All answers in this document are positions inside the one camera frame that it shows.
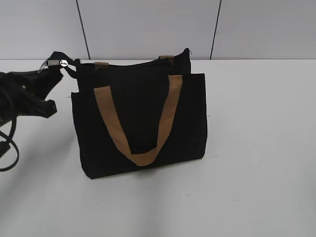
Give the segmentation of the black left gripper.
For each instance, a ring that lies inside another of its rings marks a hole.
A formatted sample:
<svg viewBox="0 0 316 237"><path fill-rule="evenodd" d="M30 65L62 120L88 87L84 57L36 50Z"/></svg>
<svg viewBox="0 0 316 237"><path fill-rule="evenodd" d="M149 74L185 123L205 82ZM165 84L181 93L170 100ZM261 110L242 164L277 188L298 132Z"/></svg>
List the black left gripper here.
<svg viewBox="0 0 316 237"><path fill-rule="evenodd" d="M21 116L49 118L57 113L55 101L40 98L46 98L62 77L59 69L46 69L38 75L35 71L1 72L0 122Z"/></svg>

